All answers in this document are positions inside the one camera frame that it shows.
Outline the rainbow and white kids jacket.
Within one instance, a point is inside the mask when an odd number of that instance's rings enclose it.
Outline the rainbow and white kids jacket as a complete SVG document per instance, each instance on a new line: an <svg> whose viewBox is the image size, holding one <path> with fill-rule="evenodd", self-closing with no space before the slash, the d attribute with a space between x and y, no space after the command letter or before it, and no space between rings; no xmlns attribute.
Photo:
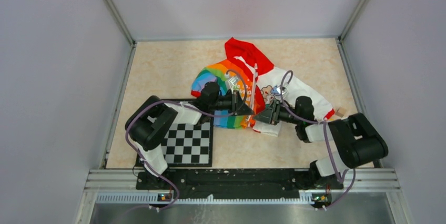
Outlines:
<svg viewBox="0 0 446 224"><path fill-rule="evenodd" d="M226 80L232 76L239 78L240 92L247 94L246 104L256 113L263 111L274 99L274 87L287 88L285 101L294 105L296 98L311 98L316 120L329 119L334 114L333 106L316 90L297 77L282 78L286 71L276 67L254 44L229 39L225 43L226 59L204 67L191 85L191 94L198 97L207 82L217 82L222 93L228 88Z"/></svg>

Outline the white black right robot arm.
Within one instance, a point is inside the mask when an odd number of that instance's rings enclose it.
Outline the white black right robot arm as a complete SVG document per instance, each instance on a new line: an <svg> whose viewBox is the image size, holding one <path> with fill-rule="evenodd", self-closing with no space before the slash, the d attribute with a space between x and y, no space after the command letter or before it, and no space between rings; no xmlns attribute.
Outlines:
<svg viewBox="0 0 446 224"><path fill-rule="evenodd" d="M311 162L308 170L309 183L315 188L341 181L345 170L382 159L389 153L386 142L363 113L319 123L312 100L307 96L297 97L293 107L284 100L274 100L254 119L270 125L294 124L299 140L326 144L328 157Z"/></svg>

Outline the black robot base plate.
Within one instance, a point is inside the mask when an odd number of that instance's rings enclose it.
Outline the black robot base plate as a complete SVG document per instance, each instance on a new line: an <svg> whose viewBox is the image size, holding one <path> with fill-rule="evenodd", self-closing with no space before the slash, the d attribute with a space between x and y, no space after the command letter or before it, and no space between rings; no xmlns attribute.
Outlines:
<svg viewBox="0 0 446 224"><path fill-rule="evenodd" d="M314 189L307 170L298 169L168 169L164 178L140 172L138 190L175 193L180 199L297 199Z"/></svg>

